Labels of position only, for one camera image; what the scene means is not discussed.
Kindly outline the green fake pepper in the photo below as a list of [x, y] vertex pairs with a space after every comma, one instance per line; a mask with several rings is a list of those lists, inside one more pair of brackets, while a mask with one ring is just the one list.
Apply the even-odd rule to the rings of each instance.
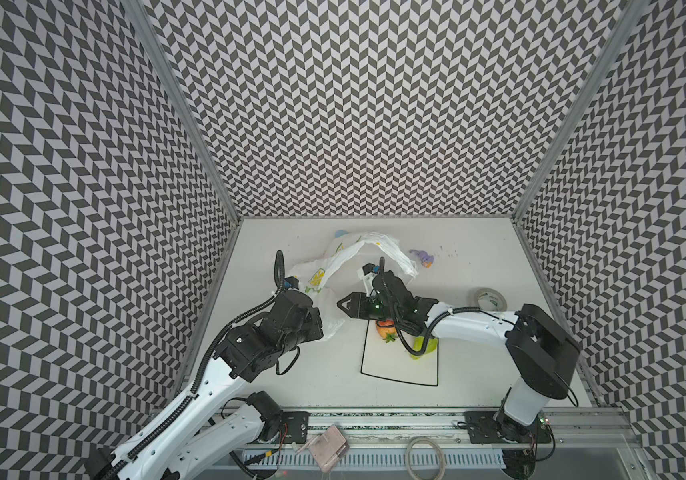
[[424, 336], [418, 336], [413, 339], [412, 349], [415, 352], [421, 352], [421, 355], [412, 354], [413, 359], [419, 359], [425, 355], [431, 354], [438, 349], [439, 339], [430, 337], [426, 339]]

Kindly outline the white plastic bag lemon print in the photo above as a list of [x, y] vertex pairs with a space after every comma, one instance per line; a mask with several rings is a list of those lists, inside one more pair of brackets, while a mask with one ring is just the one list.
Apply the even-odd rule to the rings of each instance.
[[353, 290], [368, 290], [363, 267], [368, 263], [376, 265], [380, 258], [405, 283], [419, 274], [418, 264], [401, 249], [399, 240], [379, 232], [336, 237], [321, 257], [289, 268], [287, 275], [299, 281], [300, 290], [320, 311], [324, 341], [332, 339], [349, 319], [336, 302]]

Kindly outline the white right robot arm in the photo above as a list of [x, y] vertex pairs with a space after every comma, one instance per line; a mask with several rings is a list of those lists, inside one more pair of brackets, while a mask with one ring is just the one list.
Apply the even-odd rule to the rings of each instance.
[[479, 306], [451, 306], [413, 295], [385, 266], [385, 260], [363, 267], [366, 290], [352, 292], [337, 307], [352, 319], [392, 328], [414, 359], [429, 353], [440, 339], [462, 340], [505, 349], [519, 372], [497, 412], [482, 420], [499, 441], [534, 445], [541, 430], [540, 414], [551, 400], [572, 393], [571, 382], [582, 351], [580, 343], [541, 307], [524, 304], [513, 312], [492, 313]]

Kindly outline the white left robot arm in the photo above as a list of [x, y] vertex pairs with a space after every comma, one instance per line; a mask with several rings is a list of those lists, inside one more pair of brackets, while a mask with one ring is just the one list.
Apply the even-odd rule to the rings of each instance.
[[299, 282], [274, 264], [274, 295], [216, 335], [193, 379], [148, 425], [118, 447], [99, 448], [85, 463], [92, 479], [194, 479], [216, 462], [280, 433], [281, 407], [261, 391], [211, 425], [226, 403], [300, 345], [323, 338], [320, 312]]

